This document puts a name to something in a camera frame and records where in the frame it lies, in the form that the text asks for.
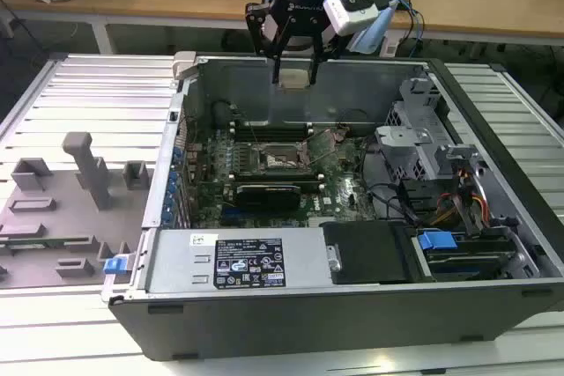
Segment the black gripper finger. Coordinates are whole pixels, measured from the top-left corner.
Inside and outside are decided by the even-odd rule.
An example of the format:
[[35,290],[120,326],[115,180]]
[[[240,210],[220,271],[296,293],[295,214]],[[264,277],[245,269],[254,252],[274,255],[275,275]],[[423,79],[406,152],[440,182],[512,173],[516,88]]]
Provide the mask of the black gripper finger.
[[317,73],[321,63],[329,60],[338,59],[346,50],[348,36],[335,34],[327,44],[323,43],[323,34],[316,28],[312,34],[313,55],[311,56],[308,69],[308,84],[314,85],[317,80]]
[[[276,25],[271,40],[263,34],[263,26],[267,24],[268,18]],[[247,4],[245,19],[256,54],[273,61],[271,82],[276,85],[279,82],[281,56],[293,36],[294,15],[287,10],[284,2],[274,0],[269,3]]]

